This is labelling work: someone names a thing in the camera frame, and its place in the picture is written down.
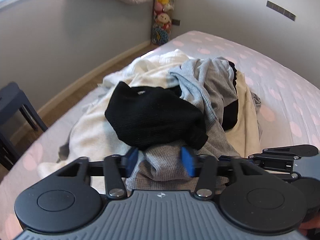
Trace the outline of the grey ribbed garment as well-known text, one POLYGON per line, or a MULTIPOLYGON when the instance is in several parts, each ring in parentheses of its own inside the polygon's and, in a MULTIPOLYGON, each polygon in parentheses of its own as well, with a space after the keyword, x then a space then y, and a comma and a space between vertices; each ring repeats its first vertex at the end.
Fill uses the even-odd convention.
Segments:
MULTIPOLYGON (((169 70, 179 84, 181 98, 203 114, 208 140, 197 154, 240 156, 228 142, 222 128, 223 109, 236 99, 233 70, 222 57, 187 60, 169 70)), ((129 190, 190 190, 194 191, 197 178, 188 176, 180 161, 182 143, 156 146, 139 154, 138 163, 126 180, 129 190)))

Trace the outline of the cream knit sweater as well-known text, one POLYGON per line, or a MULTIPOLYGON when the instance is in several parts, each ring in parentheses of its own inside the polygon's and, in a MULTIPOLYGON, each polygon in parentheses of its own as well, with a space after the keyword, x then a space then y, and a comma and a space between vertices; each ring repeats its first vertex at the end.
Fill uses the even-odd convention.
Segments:
POLYGON ((236 125, 225 132, 228 142, 246 158, 261 150, 260 137, 262 129, 257 120, 261 100, 257 94, 250 91, 242 72, 237 72, 236 89, 239 100, 238 121, 236 125))

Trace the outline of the white fluffy garment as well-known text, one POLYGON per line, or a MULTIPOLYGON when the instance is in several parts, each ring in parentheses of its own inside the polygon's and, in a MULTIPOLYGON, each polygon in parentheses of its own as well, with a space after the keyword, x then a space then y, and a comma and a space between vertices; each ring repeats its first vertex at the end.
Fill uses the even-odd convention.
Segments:
POLYGON ((183 168, 176 144, 182 115, 191 104, 181 100, 178 80, 170 73, 187 59, 178 49, 141 56, 104 77, 107 92, 75 123, 59 160, 39 165, 39 176, 45 178, 79 157, 100 161, 137 149, 138 160, 125 179, 128 190, 191 190, 195 180, 183 168))

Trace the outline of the pink dotted bed sheet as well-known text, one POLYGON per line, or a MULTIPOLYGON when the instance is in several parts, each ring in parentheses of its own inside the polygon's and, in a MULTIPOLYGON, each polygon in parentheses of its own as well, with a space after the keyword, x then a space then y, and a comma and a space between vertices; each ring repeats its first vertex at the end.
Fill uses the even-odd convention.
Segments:
MULTIPOLYGON (((246 46, 227 39, 189 31, 147 53, 146 57, 179 49, 188 56, 222 56, 232 61, 246 78, 250 90, 262 101, 258 114, 262 148, 296 144, 319 145, 319 89, 292 70, 246 46)), ((13 239, 21 227, 14 213, 19 193, 39 181, 37 167, 55 162, 73 125, 86 108, 106 94, 96 88, 72 107, 21 156, 1 182, 1 239, 13 239)))

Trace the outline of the black knit garment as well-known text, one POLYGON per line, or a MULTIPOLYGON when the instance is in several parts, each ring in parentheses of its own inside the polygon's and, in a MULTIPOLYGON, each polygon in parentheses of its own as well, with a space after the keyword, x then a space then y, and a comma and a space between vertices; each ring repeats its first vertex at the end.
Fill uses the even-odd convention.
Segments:
POLYGON ((119 140, 141 151, 173 142, 199 150, 208 140, 204 114, 181 93, 179 86, 130 87, 120 82, 105 118, 119 140))

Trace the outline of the dark blue plastic stool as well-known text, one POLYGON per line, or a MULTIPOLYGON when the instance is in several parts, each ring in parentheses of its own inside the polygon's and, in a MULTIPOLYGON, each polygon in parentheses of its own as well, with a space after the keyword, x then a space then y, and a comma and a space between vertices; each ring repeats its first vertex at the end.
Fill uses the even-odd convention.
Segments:
POLYGON ((17 83, 10 82, 1 88, 1 165, 8 171, 20 159, 21 154, 16 150, 10 136, 18 131, 18 125, 27 122, 37 131, 48 129, 35 108, 17 83))

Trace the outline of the plush toy storage column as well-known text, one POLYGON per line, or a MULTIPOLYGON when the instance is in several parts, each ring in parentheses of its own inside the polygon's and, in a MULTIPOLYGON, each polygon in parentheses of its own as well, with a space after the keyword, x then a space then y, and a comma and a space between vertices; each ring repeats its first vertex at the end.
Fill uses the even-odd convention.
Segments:
POLYGON ((169 41, 175 0, 154 0, 151 43, 161 46, 169 41))

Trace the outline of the dark wall socket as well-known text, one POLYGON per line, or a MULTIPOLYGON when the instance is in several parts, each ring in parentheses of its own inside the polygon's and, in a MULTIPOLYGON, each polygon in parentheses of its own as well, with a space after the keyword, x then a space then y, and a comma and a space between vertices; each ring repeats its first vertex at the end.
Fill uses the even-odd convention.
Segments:
POLYGON ((172 22, 172 25, 175 25, 175 26, 180 26, 180 20, 177 20, 177 19, 172 19, 171 20, 171 22, 172 22))

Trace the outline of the grey wall switch panel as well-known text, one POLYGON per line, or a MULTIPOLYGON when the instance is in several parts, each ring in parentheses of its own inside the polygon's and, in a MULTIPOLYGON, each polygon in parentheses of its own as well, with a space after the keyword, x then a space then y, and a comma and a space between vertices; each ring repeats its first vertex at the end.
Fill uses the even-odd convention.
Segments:
POLYGON ((284 9, 283 7, 271 2, 271 1, 267 1, 266 2, 266 6, 278 13, 280 13, 281 15, 284 15, 285 17, 289 18, 292 21, 296 20, 296 15, 293 14, 292 12, 284 9))

